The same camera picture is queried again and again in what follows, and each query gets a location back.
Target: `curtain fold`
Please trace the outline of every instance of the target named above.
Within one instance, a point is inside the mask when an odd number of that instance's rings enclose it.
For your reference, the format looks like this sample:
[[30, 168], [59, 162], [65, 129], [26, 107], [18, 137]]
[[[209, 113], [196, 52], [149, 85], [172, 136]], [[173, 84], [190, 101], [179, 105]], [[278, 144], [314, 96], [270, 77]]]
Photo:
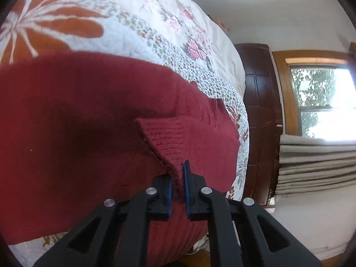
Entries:
[[276, 194], [295, 194], [356, 184], [356, 141], [281, 135]]

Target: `red sweater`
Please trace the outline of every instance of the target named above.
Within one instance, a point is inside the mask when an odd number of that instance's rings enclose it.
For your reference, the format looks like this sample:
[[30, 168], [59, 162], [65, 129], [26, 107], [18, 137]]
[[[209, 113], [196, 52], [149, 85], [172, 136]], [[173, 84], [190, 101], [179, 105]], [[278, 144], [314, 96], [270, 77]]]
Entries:
[[226, 192], [238, 133], [221, 100], [167, 67], [77, 52], [0, 68], [0, 232], [8, 244], [70, 229], [106, 198], [127, 200], [168, 172], [169, 222], [152, 222], [147, 266], [207, 232], [186, 219], [182, 162]]

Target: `triangular cutout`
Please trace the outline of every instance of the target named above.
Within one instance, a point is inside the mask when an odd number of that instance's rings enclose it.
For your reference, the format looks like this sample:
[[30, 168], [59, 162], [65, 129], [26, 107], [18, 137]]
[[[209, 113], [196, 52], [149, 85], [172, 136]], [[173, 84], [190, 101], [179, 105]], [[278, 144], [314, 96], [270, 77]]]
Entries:
[[271, 252], [277, 252], [289, 246], [288, 240], [284, 238], [264, 217], [257, 216], [257, 221], [259, 222]]
[[77, 250], [80, 253], [88, 253], [91, 241], [99, 227], [101, 218], [97, 217], [83, 229], [68, 245], [69, 248]]

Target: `window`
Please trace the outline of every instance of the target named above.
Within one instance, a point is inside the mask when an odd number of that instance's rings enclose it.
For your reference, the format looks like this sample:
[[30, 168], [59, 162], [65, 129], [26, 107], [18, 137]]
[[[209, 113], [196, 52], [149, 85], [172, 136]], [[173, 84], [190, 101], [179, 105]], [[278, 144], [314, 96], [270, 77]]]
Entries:
[[285, 133], [356, 140], [356, 55], [290, 50], [275, 51], [273, 56], [282, 91]]
[[299, 133], [327, 140], [356, 140], [356, 90], [348, 69], [290, 65]]

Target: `window pane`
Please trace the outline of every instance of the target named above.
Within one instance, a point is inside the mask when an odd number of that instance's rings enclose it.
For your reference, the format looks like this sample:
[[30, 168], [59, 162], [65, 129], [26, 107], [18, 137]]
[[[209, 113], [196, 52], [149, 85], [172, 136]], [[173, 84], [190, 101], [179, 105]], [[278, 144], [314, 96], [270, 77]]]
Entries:
[[302, 135], [331, 141], [356, 140], [355, 121], [356, 109], [302, 111]]
[[356, 107], [356, 90], [348, 69], [291, 69], [299, 107]]

